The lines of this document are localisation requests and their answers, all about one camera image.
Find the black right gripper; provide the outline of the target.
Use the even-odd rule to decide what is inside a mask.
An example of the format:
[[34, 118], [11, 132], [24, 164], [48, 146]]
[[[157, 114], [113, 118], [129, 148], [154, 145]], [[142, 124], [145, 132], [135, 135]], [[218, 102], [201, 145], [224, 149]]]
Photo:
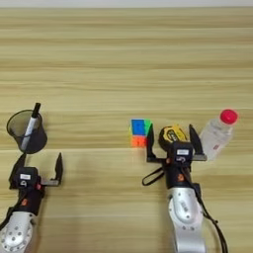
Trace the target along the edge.
[[157, 177], [146, 182], [149, 186], [162, 177], [165, 177], [166, 187], [172, 188], [192, 188], [191, 165], [193, 161], [206, 161], [203, 146], [199, 135], [192, 125], [189, 125], [190, 142], [192, 143], [196, 155], [172, 155], [168, 154], [166, 158], [158, 158], [153, 153], [154, 132], [153, 124], [150, 125], [146, 139], [146, 161], [150, 163], [159, 163], [160, 167], [151, 172], [146, 178], [157, 175]]

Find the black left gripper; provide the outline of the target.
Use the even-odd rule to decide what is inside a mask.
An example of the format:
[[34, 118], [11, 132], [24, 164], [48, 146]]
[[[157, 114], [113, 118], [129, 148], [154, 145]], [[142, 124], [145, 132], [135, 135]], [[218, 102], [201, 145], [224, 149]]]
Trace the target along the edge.
[[23, 153], [14, 164], [9, 177], [10, 188], [19, 191], [17, 202], [10, 208], [10, 212], [23, 211], [38, 215], [46, 187], [57, 187], [61, 184], [63, 162], [61, 153], [55, 163], [55, 177], [44, 180], [40, 175], [16, 174], [25, 165], [27, 154]]

